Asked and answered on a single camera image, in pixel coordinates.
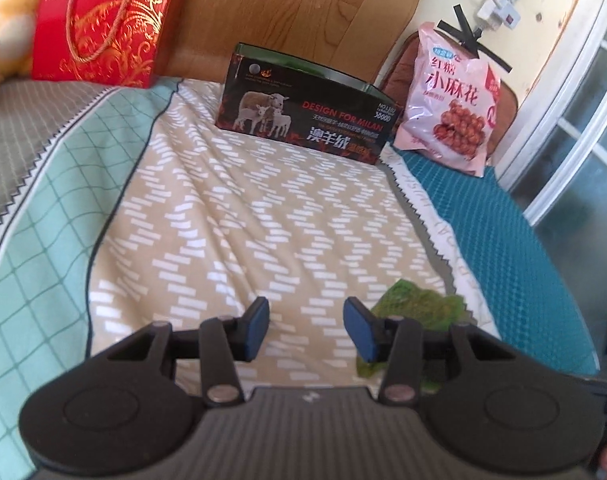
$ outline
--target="snack package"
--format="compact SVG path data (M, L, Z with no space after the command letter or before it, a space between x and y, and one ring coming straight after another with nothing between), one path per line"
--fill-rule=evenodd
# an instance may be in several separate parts
M487 61L471 59L434 27L419 28L415 75L394 145L483 176L501 81Z

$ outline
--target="white wall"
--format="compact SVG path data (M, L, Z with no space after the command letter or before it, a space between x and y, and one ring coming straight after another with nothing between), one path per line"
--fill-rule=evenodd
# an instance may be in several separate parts
M468 20L473 24L474 15L485 0L420 0L417 12L408 25L403 37L397 42L389 62L394 59L403 40L423 22L439 23L445 20L458 27L453 6L461 4ZM515 30L502 27L497 32L485 32L481 43L503 57L512 65L510 74L500 69L503 80L515 91L522 102L536 82L548 56L554 48L565 23L574 8L576 0L519 0L517 10L521 22ZM541 22L537 14L541 13ZM385 73L389 62L384 66Z

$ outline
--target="black box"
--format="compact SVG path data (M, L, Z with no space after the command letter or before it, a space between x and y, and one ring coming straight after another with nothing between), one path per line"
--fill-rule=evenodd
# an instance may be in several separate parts
M215 124L375 164L400 112L369 83L240 43Z

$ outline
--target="white fabric border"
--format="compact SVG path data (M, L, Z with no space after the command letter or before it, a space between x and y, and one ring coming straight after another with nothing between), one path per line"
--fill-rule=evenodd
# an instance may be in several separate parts
M37 189L42 176L46 174L48 165L61 145L61 141L77 126L82 124L90 116L90 112L95 107L120 90L121 88L119 87L108 87L99 92L79 113L59 128L57 133L44 143L42 151L37 153L33 166L28 170L28 175L24 177L22 184L18 186L17 191L12 195L12 201L7 204L6 211L0 216L0 264L8 240L12 237L15 227L19 223L19 218L26 205L30 203L30 199Z
M453 269L455 290L465 299L467 309L477 320L478 327L494 337L501 337L481 287L459 250L452 226L439 216L426 190L390 144L386 143L379 158L392 170L399 189L424 222L437 253Z

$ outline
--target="lamb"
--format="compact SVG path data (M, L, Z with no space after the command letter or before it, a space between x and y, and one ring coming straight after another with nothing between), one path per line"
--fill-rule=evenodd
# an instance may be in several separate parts
M282 115L281 110L273 109L272 112L272 128L270 128L270 133L268 137L272 137L272 132L275 132L275 136L279 137L281 134L282 137L285 137L288 134L288 130L290 129L290 116Z
M260 105L254 105L252 108L240 108L239 115L235 119L232 129L236 130L239 128L240 131L243 131L246 121L252 121L252 125L250 126L250 135L253 135L257 123L263 121L263 118L266 115L266 110L268 110L267 106Z
M239 111L244 108L254 108L256 105L270 107L264 119L261 121L260 131L263 132L266 129L268 121L272 120L272 108L275 110L284 109L284 101L288 97L284 97L282 94L264 94L262 92L246 92L239 103Z

